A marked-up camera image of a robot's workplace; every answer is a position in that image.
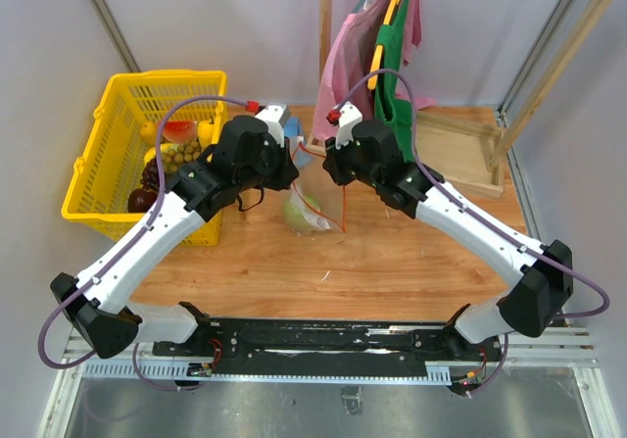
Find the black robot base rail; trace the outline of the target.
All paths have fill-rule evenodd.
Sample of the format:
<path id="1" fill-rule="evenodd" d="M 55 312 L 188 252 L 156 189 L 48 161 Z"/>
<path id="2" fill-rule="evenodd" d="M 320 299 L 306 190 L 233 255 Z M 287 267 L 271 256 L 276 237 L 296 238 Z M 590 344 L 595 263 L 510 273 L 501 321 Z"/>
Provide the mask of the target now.
<path id="1" fill-rule="evenodd" d="M 155 341 L 149 351 L 187 360 L 181 386 L 209 378 L 434 384 L 464 396 L 504 360 L 506 346 L 497 337 L 468 344 L 434 322 L 215 317 L 186 342 Z"/>

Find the green cabbage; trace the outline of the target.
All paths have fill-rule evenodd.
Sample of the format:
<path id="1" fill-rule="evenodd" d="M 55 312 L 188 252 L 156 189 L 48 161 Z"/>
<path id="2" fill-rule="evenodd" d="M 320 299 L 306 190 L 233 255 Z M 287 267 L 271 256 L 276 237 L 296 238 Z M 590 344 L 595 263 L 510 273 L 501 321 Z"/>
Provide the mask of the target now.
<path id="1" fill-rule="evenodd" d="M 320 209 L 317 200 L 306 196 L 305 199 L 292 192 L 283 202 L 284 222 L 294 231 L 304 234 L 327 229 L 327 223 L 316 212 Z"/>

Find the clear zip bag orange zipper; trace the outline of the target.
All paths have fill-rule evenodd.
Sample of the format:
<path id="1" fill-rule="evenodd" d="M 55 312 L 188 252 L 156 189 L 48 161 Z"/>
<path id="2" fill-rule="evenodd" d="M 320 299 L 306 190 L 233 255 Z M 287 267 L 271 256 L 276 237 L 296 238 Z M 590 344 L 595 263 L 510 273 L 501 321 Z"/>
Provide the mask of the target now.
<path id="1" fill-rule="evenodd" d="M 325 158 L 323 154 L 312 151 L 307 147 L 306 151 L 312 156 L 312 161 L 306 167 L 299 170 L 300 175 L 291 184 L 288 195 L 283 202 L 292 192 L 296 193 L 302 199 L 305 199 L 306 196 L 313 197 L 320 206 L 320 209 L 316 212 L 327 223 L 327 229 L 320 231 L 345 233 L 347 210 L 346 189 L 343 186 L 335 184 L 329 174 L 323 169 L 322 163 Z"/>

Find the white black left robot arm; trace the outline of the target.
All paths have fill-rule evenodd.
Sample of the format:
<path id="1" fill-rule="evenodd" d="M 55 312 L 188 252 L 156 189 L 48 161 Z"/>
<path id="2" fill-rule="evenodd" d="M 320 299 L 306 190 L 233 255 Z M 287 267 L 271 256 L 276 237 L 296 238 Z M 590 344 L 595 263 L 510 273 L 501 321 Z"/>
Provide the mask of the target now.
<path id="1" fill-rule="evenodd" d="M 60 273 L 50 288 L 66 319 L 101 359 L 135 342 L 169 341 L 186 354 L 203 353 L 210 331 L 201 313 L 174 307 L 129 305 L 132 293 L 188 235 L 239 201 L 248 189 L 281 191 L 299 172 L 284 125 L 286 107 L 270 104 L 254 116 L 237 116 L 219 140 L 167 181 L 166 193 L 118 243 L 77 275 Z"/>

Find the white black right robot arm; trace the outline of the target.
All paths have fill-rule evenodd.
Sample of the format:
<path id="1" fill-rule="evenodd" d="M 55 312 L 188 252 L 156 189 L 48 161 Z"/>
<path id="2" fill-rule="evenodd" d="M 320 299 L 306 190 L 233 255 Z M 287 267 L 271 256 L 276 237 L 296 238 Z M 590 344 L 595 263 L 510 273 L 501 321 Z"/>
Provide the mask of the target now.
<path id="1" fill-rule="evenodd" d="M 359 181 L 381 201 L 455 239 L 507 285 L 499 296 L 461 307 L 445 324 L 446 352 L 464 360 L 479 344 L 517 332 L 538 338 L 573 293 L 572 252 L 520 234 L 460 194 L 441 174 L 408 162 L 379 120 L 341 120 L 325 142 L 324 169 L 339 186 Z"/>

